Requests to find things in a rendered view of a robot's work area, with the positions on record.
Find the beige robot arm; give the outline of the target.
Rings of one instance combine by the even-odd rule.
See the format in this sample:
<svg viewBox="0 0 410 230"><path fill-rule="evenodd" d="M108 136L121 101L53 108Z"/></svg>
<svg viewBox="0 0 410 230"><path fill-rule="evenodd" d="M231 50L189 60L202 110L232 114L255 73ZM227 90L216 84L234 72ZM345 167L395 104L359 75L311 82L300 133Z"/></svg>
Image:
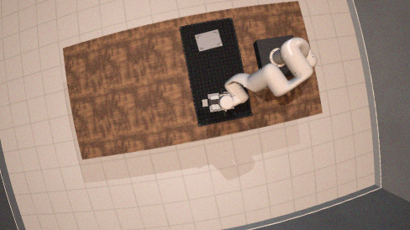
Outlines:
<svg viewBox="0 0 410 230"><path fill-rule="evenodd" d="M224 84L230 96L225 95L213 100L204 99L202 106L218 104L227 112L232 107L246 102L249 95L241 85L253 92L269 87L275 97L283 96L308 79L318 62L308 42L299 37L287 40L280 49L274 49L270 53L270 61L271 63L264 65L252 75L240 73L232 76ZM278 68L284 65L294 76L291 80L288 80Z"/></svg>

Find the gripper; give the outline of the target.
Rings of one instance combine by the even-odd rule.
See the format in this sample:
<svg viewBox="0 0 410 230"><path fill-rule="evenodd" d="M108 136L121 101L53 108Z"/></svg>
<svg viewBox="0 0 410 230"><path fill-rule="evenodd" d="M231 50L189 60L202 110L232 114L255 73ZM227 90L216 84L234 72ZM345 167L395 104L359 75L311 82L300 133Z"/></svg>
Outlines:
<svg viewBox="0 0 410 230"><path fill-rule="evenodd" d="M227 95L227 93L223 93L222 88L220 88L219 92L220 93L218 94L218 98L220 98L221 96ZM222 108L220 108L220 109L221 109L221 111L223 111L223 115L226 116L226 112Z"/></svg>

